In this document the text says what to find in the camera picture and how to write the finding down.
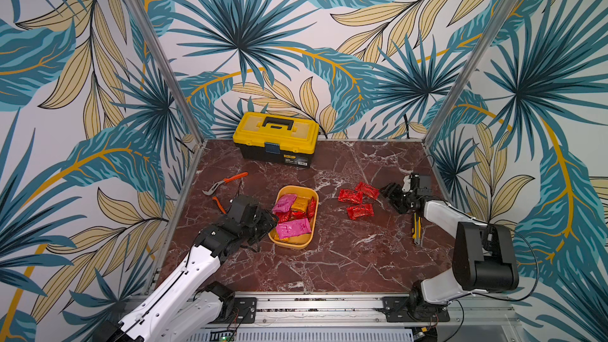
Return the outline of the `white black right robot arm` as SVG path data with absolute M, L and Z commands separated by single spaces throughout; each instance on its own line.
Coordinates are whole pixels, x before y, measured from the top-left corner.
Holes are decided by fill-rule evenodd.
M 414 283 L 398 311 L 406 310 L 410 318 L 426 321 L 454 300 L 513 291 L 519 286 L 516 254 L 506 226 L 476 220 L 433 196 L 429 176 L 411 174 L 404 183 L 389 183 L 379 192 L 398 213 L 434 223 L 454 238 L 451 268 Z

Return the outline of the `pink tea bag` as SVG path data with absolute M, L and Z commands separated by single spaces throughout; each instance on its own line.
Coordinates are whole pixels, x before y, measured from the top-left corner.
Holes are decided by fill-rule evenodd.
M 310 222 L 305 218 L 295 219 L 286 223 L 279 223 L 275 232 L 279 239 L 299 237 L 312 232 Z
M 272 213 L 279 214 L 289 212 L 297 199 L 298 196 L 296 194 L 285 194 L 280 196 L 272 208 Z

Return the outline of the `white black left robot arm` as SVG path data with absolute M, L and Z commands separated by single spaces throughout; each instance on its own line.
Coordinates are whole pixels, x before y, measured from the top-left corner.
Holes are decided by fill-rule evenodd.
M 215 322 L 246 315 L 235 294 L 207 279 L 241 249 L 254 248 L 277 225 L 277 217 L 250 196 L 232 200 L 226 215 L 202 229 L 185 259 L 138 307 L 118 322 L 105 321 L 94 341 L 181 341 Z

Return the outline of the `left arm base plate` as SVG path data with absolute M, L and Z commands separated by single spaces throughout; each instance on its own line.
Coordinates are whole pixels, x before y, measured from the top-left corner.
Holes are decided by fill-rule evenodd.
M 258 300 L 255 297 L 237 297 L 223 304 L 220 314 L 211 325 L 244 324 L 255 322 Z

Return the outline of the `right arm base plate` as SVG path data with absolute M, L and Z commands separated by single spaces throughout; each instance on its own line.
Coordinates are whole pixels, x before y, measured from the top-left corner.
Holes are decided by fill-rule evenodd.
M 385 315 L 389 323 L 427 322 L 433 325 L 451 320 L 446 306 L 397 296 L 382 297 L 381 301 L 379 311 Z

